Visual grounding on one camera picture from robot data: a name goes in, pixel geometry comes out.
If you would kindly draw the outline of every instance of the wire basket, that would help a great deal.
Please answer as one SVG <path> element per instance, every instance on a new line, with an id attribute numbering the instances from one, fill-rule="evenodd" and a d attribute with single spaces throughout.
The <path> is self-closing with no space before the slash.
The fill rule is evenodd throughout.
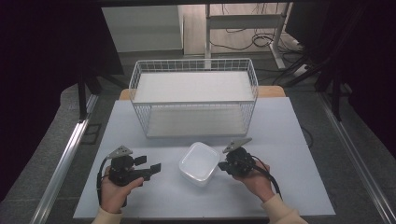
<path id="1" fill-rule="evenodd" d="M 258 94 L 250 59 L 138 61 L 129 93 L 146 137 L 244 136 Z"/>

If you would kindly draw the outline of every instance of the sleeve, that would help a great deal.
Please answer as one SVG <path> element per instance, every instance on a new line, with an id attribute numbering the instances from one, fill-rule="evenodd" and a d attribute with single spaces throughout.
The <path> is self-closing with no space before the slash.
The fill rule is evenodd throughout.
<path id="1" fill-rule="evenodd" d="M 122 214 L 111 214 L 99 207 L 98 214 L 92 224 L 119 224 L 121 218 Z"/>
<path id="2" fill-rule="evenodd" d="M 262 208 L 267 212 L 271 224 L 307 223 L 296 209 L 291 209 L 283 203 L 279 194 L 262 203 Z"/>

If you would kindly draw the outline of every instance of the person's hand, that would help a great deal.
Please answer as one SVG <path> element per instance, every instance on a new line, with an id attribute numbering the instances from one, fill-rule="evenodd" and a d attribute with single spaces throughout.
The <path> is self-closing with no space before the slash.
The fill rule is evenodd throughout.
<path id="1" fill-rule="evenodd" d="M 269 165 L 264 164 L 264 168 L 259 161 L 256 161 L 256 165 L 264 170 L 266 168 L 268 172 L 270 171 Z M 271 188 L 271 181 L 257 170 L 252 170 L 247 176 L 233 176 L 233 178 L 244 183 L 247 189 L 259 197 L 263 203 L 266 203 L 275 195 Z"/>
<path id="2" fill-rule="evenodd" d="M 144 179 L 143 177 L 140 177 L 129 183 L 127 186 L 119 187 L 108 179 L 109 171 L 110 166 L 106 168 L 105 177 L 102 180 L 101 207 L 108 213 L 117 214 L 120 213 L 122 205 L 128 194 L 131 193 L 131 190 L 143 184 Z"/>

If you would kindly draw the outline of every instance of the finger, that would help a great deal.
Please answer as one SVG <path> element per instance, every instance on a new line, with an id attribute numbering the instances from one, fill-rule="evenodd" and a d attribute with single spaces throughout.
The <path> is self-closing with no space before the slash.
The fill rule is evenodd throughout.
<path id="1" fill-rule="evenodd" d="M 143 177 L 137 178 L 136 180 L 132 181 L 127 186 L 122 188 L 123 193 L 129 194 L 132 189 L 139 187 L 140 185 L 143 184 L 144 181 L 145 181 L 145 179 Z"/>
<path id="2" fill-rule="evenodd" d="M 111 166 L 107 166 L 107 167 L 106 167 L 106 169 L 105 169 L 105 175 L 110 174 L 110 167 L 111 167 Z"/>
<path id="3" fill-rule="evenodd" d="M 236 175 L 233 175 L 233 179 L 234 180 L 238 180 L 238 181 L 242 181 L 242 178 L 240 176 L 236 176 Z"/>
<path id="4" fill-rule="evenodd" d="M 268 170 L 268 171 L 270 171 L 270 165 L 268 165 L 268 164 L 263 164 L 262 165 L 262 163 L 260 162 L 260 161 L 256 161 L 256 165 L 257 166 L 259 166 L 259 167 L 261 167 L 262 169 L 266 169 L 266 170 Z"/>

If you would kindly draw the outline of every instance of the plastic food container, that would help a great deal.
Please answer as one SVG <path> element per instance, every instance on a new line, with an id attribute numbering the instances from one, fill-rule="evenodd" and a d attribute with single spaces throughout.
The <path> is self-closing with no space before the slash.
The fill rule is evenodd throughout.
<path id="1" fill-rule="evenodd" d="M 204 187 L 216 171 L 219 153 L 203 143 L 196 142 L 178 163 L 181 174 L 192 184 Z"/>

